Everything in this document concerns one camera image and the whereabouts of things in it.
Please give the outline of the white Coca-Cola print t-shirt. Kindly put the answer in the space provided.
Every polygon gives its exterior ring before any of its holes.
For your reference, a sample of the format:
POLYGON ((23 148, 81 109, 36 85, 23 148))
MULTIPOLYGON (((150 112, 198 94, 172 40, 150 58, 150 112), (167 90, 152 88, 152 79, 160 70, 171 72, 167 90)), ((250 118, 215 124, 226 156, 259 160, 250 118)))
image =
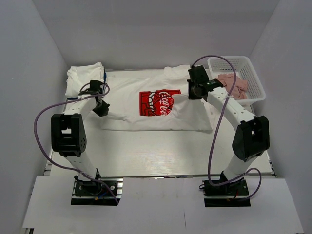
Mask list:
POLYGON ((165 67, 159 75, 107 78, 109 113, 101 123, 113 131, 211 131, 214 112, 188 99, 189 65, 165 67))

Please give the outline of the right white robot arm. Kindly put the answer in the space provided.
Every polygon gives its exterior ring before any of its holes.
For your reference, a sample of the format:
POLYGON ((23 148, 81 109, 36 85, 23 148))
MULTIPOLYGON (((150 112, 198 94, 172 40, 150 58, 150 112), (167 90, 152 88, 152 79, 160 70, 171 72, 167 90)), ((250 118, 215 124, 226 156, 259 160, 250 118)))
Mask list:
POLYGON ((226 118, 235 130, 232 142, 234 155, 218 183, 221 191, 230 195, 237 190, 237 181, 246 174, 252 162, 269 148, 269 121, 240 105, 219 80, 209 79, 202 65, 192 65, 188 72, 189 99, 203 99, 214 106, 220 111, 220 118, 226 118))

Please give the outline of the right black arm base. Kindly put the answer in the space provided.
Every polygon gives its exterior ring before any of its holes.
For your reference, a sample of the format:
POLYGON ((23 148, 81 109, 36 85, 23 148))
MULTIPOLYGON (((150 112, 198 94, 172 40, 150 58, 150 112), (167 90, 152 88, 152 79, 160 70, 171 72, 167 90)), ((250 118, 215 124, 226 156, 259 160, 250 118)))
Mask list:
POLYGON ((212 186, 208 180, 203 180, 199 189, 203 191, 206 208, 251 206, 245 179, 222 186, 212 186))

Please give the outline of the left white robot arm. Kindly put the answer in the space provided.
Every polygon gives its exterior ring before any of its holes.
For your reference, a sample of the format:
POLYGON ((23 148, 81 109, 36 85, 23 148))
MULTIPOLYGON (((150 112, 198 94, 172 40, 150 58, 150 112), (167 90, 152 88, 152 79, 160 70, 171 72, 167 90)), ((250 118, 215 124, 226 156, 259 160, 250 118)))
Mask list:
POLYGON ((90 81, 89 87, 80 91, 76 100, 66 104, 63 113, 51 117, 53 151, 71 163, 80 180, 87 176, 86 189, 94 195, 102 191, 103 182, 97 179, 98 170, 86 153, 87 136, 83 121, 91 112, 99 117, 108 115, 110 105, 103 100, 108 93, 105 89, 108 89, 106 83, 90 81))

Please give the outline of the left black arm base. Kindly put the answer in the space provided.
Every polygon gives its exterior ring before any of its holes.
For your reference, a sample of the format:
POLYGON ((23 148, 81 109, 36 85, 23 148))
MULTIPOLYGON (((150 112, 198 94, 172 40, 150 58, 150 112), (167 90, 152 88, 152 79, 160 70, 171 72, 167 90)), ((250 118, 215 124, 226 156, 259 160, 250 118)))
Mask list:
MULTIPOLYGON (((77 175, 74 176, 74 179, 75 182, 72 191, 71 205, 117 206, 116 200, 104 185, 90 180, 81 180, 77 175)), ((117 201, 120 202, 123 179, 99 179, 107 184, 117 201)))

